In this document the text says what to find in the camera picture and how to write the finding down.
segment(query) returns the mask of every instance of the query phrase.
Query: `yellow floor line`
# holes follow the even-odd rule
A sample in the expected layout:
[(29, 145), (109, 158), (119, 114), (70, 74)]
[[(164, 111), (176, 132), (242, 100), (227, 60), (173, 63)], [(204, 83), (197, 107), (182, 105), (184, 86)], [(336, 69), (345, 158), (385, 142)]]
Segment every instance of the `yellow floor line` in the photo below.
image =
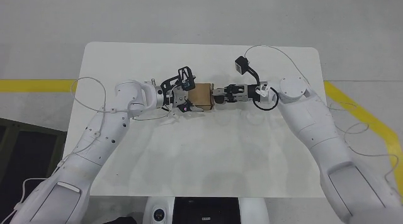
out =
[(70, 92), (74, 80), (0, 80), (0, 92)]
[[(365, 108), (361, 107), (358, 103), (353, 101), (338, 88), (336, 88), (330, 82), (324, 82), (326, 95), (328, 95), (335, 102), (339, 103), (344, 109), (349, 110), (349, 112), (362, 123), (368, 123), (370, 129), (375, 132), (380, 138), (382, 138), (386, 144), (386, 149), (389, 154), (395, 154), (399, 157), (399, 165), (394, 171), (394, 176), (396, 180), (397, 190), (403, 195), (403, 153), (402, 147), (400, 146), (399, 138), (391, 128), (386, 124), (382, 123), (378, 118), (374, 117)], [(396, 165), (396, 158), (390, 156), (390, 164), (392, 167)]]
[[(70, 86), (74, 80), (0, 80), (0, 92), (70, 92)], [(339, 103), (340, 106), (349, 110), (359, 121), (369, 123), (370, 129), (374, 131), (380, 138), (385, 141), (388, 153), (399, 156), (400, 161), (398, 167), (394, 171), (397, 189), (403, 194), (403, 154), (397, 134), (387, 125), (382, 123), (365, 108), (354, 102), (351, 98), (341, 92), (330, 82), (324, 82), (326, 94)], [(346, 104), (354, 104), (355, 109)], [(392, 165), (396, 164), (394, 157), (390, 158)]]

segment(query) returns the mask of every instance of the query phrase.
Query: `white cable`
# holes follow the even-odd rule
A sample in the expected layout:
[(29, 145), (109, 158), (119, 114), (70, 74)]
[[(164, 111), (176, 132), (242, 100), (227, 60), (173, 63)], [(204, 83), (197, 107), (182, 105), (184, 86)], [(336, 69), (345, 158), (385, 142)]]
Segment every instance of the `white cable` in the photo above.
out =
[[(355, 109), (357, 108), (357, 105), (355, 105), (355, 104), (343, 103), (343, 104), (352, 105), (352, 106), (354, 106), (355, 108), (354, 108), (353, 110), (348, 110), (348, 109), (335, 109), (335, 108), (332, 108), (332, 104), (333, 104), (333, 103), (331, 103), (328, 108), (331, 109), (331, 110), (336, 110), (336, 111), (349, 111), (349, 112), (350, 112), (350, 111), (353, 111), (353, 110), (355, 110)], [(356, 127), (356, 126), (358, 126), (358, 125), (366, 125), (366, 127), (365, 127), (364, 130), (361, 130), (361, 131), (359, 131), (359, 132), (350, 132), (351, 129), (353, 129), (354, 127)], [(389, 170), (387, 173), (385, 173), (385, 175), (383, 176), (383, 178), (386, 180), (386, 182), (389, 184), (389, 186), (392, 188), (392, 190), (395, 191), (395, 192), (397, 193), (397, 195), (399, 195), (401, 198), (403, 198), (403, 196), (398, 192), (398, 190), (397, 190), (396, 188), (394, 188), (394, 187), (392, 186), (392, 183), (388, 180), (389, 174), (393, 173), (393, 171), (396, 170), (397, 166), (399, 166), (399, 162), (400, 162), (399, 156), (397, 156), (397, 155), (395, 155), (395, 154), (363, 154), (363, 153), (358, 152), (358, 151), (356, 151), (355, 149), (353, 149), (353, 148), (351, 147), (351, 145), (348, 143), (347, 139), (346, 139), (346, 136), (347, 136), (347, 135), (361, 134), (361, 133), (366, 132), (367, 130), (369, 130), (370, 124), (369, 124), (369, 123), (361, 123), (361, 122), (355, 123), (354, 125), (351, 125), (351, 126), (350, 126), (347, 130), (345, 130), (345, 131), (342, 130), (342, 129), (340, 129), (337, 125), (334, 125), (334, 126), (335, 126), (339, 131), (341, 131), (341, 132), (344, 133), (344, 135), (343, 135), (343, 141), (345, 142), (345, 144), (347, 145), (347, 147), (348, 147), (352, 152), (354, 152), (355, 154), (360, 155), (360, 156), (364, 156), (364, 157), (395, 157), (395, 158), (396, 158), (396, 163), (395, 163), (395, 165), (391, 168), (391, 170)]]
[(292, 64), (294, 65), (294, 67), (298, 70), (298, 72), (300, 72), (301, 76), (302, 76), (303, 78), (305, 78), (305, 80), (307, 80), (307, 82), (309, 83), (308, 78), (306, 78), (306, 77), (304, 76), (304, 74), (303, 74), (303, 73), (301, 72), (301, 70), (297, 67), (297, 65), (296, 65), (295, 62), (291, 59), (291, 57), (289, 57), (285, 52), (283, 52), (282, 50), (280, 50), (280, 49), (278, 49), (278, 48), (276, 48), (276, 47), (266, 46), (266, 45), (255, 45), (255, 46), (251, 46), (251, 47), (249, 47), (249, 48), (245, 51), (245, 53), (244, 53), (244, 57), (245, 57), (245, 58), (246, 58), (247, 52), (248, 52), (250, 49), (254, 48), (254, 47), (268, 47), (268, 48), (272, 48), (272, 49), (275, 49), (275, 50), (281, 52), (283, 55), (285, 55), (285, 56), (291, 61), (291, 63), (292, 63)]
[(24, 180), (24, 182), (23, 182), (23, 194), (22, 194), (22, 196), (21, 196), (20, 202), (18, 202), (18, 203), (15, 205), (14, 210), (1, 222), (1, 224), (4, 224), (10, 217), (12, 217), (12, 215), (13, 215), (15, 212), (17, 212), (18, 207), (19, 207), (20, 204), (22, 204), (23, 201), (24, 201), (24, 197), (25, 197), (25, 182), (26, 182), (26, 181), (32, 181), (32, 180), (46, 180), (46, 178), (44, 178), (44, 177), (32, 177), (32, 178), (30, 178), (30, 179), (25, 179), (25, 180)]

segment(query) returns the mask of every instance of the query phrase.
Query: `cardboard box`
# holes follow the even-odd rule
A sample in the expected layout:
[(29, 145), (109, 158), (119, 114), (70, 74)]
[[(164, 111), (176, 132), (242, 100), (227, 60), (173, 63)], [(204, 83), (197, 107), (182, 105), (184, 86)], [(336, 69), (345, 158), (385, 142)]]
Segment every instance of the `cardboard box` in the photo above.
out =
[(214, 107), (213, 88), (214, 84), (211, 83), (196, 83), (196, 87), (189, 91), (188, 99), (194, 106), (204, 110), (211, 110)]

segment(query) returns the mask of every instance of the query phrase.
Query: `white tabletop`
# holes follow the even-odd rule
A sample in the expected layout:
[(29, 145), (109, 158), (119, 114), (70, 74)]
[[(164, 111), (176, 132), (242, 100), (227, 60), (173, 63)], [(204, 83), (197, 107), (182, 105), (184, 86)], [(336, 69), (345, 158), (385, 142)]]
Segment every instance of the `white tabletop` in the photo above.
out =
[[(197, 76), (196, 82), (212, 82), (215, 87), (253, 84), (253, 77), (241, 76), (234, 68), (234, 60), (248, 47), (92, 42), (86, 46), (80, 77), (99, 79), (109, 101), (119, 81), (155, 78), (160, 84), (186, 65)], [(317, 50), (280, 49), (326, 101)], [(247, 57), (262, 81), (298, 74), (272, 48), (253, 48)], [(102, 89), (91, 80), (80, 81), (76, 96), (95, 108), (103, 100)], [(64, 155), (74, 148), (93, 115), (74, 103)], [(95, 179), (91, 195), (324, 196), (316, 163), (277, 109), (264, 112), (251, 103), (238, 103), (216, 106), (207, 113), (178, 115), (176, 120), (132, 121), (126, 137)]]

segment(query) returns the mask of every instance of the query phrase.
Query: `gray floor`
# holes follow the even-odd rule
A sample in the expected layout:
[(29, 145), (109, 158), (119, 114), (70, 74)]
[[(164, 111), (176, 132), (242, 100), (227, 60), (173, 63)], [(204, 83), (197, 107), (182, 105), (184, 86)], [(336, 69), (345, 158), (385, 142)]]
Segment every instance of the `gray floor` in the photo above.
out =
[[(325, 80), (402, 139), (402, 12), (403, 0), (0, 0), (0, 78), (75, 79), (92, 41), (315, 47)], [(0, 93), (0, 117), (60, 130), (71, 106), (68, 94)], [(339, 223), (325, 199), (268, 206), (272, 223)]]

